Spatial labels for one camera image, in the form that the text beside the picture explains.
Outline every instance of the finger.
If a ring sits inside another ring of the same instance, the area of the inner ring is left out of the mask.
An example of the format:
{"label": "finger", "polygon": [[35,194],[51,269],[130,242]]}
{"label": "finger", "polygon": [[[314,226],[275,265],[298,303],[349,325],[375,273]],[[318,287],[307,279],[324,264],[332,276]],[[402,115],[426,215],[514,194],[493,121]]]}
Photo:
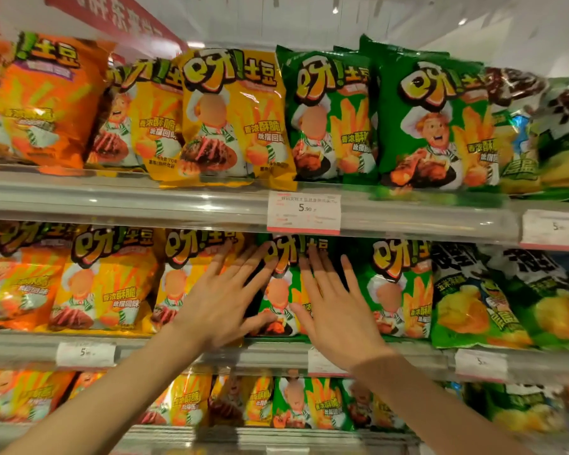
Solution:
{"label": "finger", "polygon": [[335,271],[333,262],[331,262],[331,259],[329,259],[329,254],[327,254],[326,251],[320,251],[319,256],[323,267],[325,267],[326,275],[329,277],[329,281],[331,282],[333,289],[339,294],[344,294],[347,292],[346,288],[343,287],[343,283],[341,282],[339,275]]}
{"label": "finger", "polygon": [[223,262],[226,260],[226,256],[228,252],[230,252],[231,248],[232,248],[231,240],[228,240],[225,243],[223,243],[219,252],[215,254],[213,260],[211,260],[211,263],[209,263],[207,270],[205,271],[205,274],[203,276],[207,275],[208,277],[211,277],[219,275],[219,273],[221,272],[221,267],[223,267]]}
{"label": "finger", "polygon": [[360,287],[358,286],[358,280],[356,279],[356,274],[352,268],[352,264],[348,259],[347,255],[341,256],[341,266],[343,267],[343,274],[346,276],[346,282],[348,283],[348,290],[352,297],[356,300],[365,303]]}
{"label": "finger", "polygon": [[299,269],[302,274],[303,285],[306,288],[312,307],[314,307],[315,310],[317,308],[320,310],[324,303],[322,294],[320,293],[319,285],[316,282],[316,279],[314,279],[314,276],[312,276],[310,262],[304,255],[300,255],[299,257]]}
{"label": "finger", "polygon": [[[272,241],[266,241],[260,245],[255,252],[248,258],[243,265],[238,269],[238,272],[232,277],[232,283],[237,287],[242,287],[243,284],[249,279],[249,276],[253,274],[257,266],[261,263],[263,258],[266,256],[268,249],[272,246]],[[271,261],[278,262],[277,258],[271,259]]]}
{"label": "finger", "polygon": [[240,257],[238,257],[236,261],[232,263],[227,270],[224,271],[223,275],[221,275],[221,278],[224,280],[231,279],[236,273],[238,273],[240,268],[244,265],[244,262],[246,262],[250,256],[255,253],[256,250],[257,246],[250,246],[249,249],[244,251],[242,255],[240,255]]}
{"label": "finger", "polygon": [[314,279],[318,282],[320,292],[323,294],[323,300],[332,300],[335,296],[335,291],[329,281],[329,277],[326,275],[325,268],[322,266],[316,246],[308,247],[308,256],[314,271]]}
{"label": "finger", "polygon": [[273,258],[271,259],[266,265],[261,269],[261,271],[256,274],[253,279],[249,281],[249,283],[244,287],[241,300],[246,305],[249,305],[250,301],[253,299],[253,296],[257,293],[258,290],[264,288],[267,282],[272,277],[272,273],[274,273],[274,268],[278,265],[278,259]]}
{"label": "finger", "polygon": [[272,313],[271,311],[262,311],[261,313],[247,318],[243,321],[242,325],[240,326],[239,330],[239,338],[244,337],[246,334],[258,331],[266,324],[273,323],[276,321],[278,317]]}
{"label": "finger", "polygon": [[297,319],[303,328],[306,329],[306,332],[313,343],[316,338],[316,329],[314,328],[314,319],[312,319],[312,315],[299,303],[289,303],[289,309],[295,313],[295,316],[297,316]]}

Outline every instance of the person's right arm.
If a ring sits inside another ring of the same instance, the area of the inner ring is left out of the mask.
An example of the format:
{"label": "person's right arm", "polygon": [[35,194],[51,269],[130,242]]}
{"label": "person's right arm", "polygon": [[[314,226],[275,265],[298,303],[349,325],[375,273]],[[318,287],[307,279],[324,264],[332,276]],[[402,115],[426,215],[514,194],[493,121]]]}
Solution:
{"label": "person's right arm", "polygon": [[313,318],[301,305],[290,308],[328,360],[377,394],[438,455],[532,454],[384,343],[345,256],[349,291],[325,252],[311,246],[308,254],[299,265]]}

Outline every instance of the person's left arm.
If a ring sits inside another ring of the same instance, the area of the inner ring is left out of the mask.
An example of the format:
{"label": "person's left arm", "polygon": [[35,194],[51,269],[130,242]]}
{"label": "person's left arm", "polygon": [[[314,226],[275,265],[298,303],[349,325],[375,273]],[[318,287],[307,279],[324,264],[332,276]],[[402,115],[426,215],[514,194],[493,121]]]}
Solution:
{"label": "person's left arm", "polygon": [[2,455],[109,453],[122,435],[177,375],[205,350],[219,348],[275,320],[271,312],[243,319],[253,296],[269,280],[273,259],[245,282],[269,242],[247,250],[220,275],[229,241],[184,298],[172,322],[76,398],[10,444]]}

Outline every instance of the hand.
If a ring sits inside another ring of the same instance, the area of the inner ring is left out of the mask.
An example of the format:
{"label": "hand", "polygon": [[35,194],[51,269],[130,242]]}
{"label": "hand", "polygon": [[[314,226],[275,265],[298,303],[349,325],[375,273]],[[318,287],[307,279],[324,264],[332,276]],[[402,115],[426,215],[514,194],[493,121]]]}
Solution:
{"label": "hand", "polygon": [[325,251],[308,248],[310,260],[300,257],[302,281],[312,304],[314,318],[302,305],[289,308],[308,331],[312,344],[326,359],[350,372],[354,367],[391,350],[381,338],[375,319],[358,287],[348,257],[341,257],[349,291],[345,289]]}
{"label": "hand", "polygon": [[194,284],[190,294],[183,299],[183,305],[170,325],[175,325],[176,330],[188,338],[199,341],[202,349],[214,349],[276,321],[274,313],[265,311],[243,319],[253,296],[266,285],[278,263],[277,258],[271,259],[245,285],[270,245],[268,241],[259,248],[250,247],[221,273],[232,248],[232,242],[227,241]]}

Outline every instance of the person's left hand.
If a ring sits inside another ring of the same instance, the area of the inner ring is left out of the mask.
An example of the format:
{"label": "person's left hand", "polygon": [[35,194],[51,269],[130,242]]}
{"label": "person's left hand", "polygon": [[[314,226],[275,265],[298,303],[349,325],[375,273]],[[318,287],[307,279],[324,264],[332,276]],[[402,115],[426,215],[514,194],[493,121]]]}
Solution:
{"label": "person's left hand", "polygon": [[245,285],[270,245],[271,242],[268,241],[259,248],[250,247],[220,274],[224,260],[232,248],[232,242],[227,241],[213,257],[189,295],[183,299],[179,313],[169,324],[188,338],[200,342],[202,349],[214,349],[276,321],[276,315],[269,311],[243,319],[254,295],[267,284],[278,263],[277,258],[271,259]]}

